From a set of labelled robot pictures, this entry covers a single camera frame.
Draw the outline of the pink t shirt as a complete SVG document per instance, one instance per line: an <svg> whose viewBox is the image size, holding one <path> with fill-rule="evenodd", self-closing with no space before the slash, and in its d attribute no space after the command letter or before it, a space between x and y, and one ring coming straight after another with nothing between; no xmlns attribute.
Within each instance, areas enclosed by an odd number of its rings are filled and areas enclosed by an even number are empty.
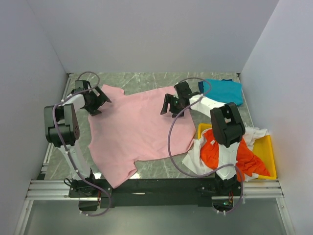
<svg viewBox="0 0 313 235"><path fill-rule="evenodd" d="M160 114L165 94L173 87L164 87L125 95L124 90L103 85L101 90L111 103L103 104L101 114L89 117L92 159L105 179L117 188L136 172L136 161L167 158L167 139L172 115ZM172 155L186 153L196 132L189 111L178 118L171 133Z"/></svg>

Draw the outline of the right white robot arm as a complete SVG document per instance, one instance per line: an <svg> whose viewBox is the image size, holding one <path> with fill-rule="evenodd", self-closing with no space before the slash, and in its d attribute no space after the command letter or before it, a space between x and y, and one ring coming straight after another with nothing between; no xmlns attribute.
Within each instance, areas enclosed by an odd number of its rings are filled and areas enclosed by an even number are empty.
<svg viewBox="0 0 313 235"><path fill-rule="evenodd" d="M242 177L236 167L237 151L245 134L245 126L235 103L221 103L206 97L206 93L192 92L187 80L178 82L174 89L176 94L166 94L160 114L172 113L174 118L168 133L167 148L169 157L174 167L184 175L190 177L208 177L215 174L215 191L219 195L226 195L231 191L232 186L237 182L237 176ZM209 173L192 175L184 172L175 163L170 140L174 124L179 117L182 117L188 109L198 111L211 119L212 131L215 141L219 147L218 167Z"/></svg>

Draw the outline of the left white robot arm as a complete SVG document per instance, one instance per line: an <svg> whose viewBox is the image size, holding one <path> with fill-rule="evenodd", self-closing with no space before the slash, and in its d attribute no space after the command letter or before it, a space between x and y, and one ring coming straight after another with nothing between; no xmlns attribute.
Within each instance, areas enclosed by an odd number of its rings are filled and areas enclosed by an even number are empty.
<svg viewBox="0 0 313 235"><path fill-rule="evenodd" d="M59 104L44 107L45 137L65 157L73 179L83 181L80 191L87 197L97 193L98 185L90 166L84 160L80 145L77 111L83 109L92 117L101 114L99 108L111 100L98 87L86 80L77 80L75 88Z"/></svg>

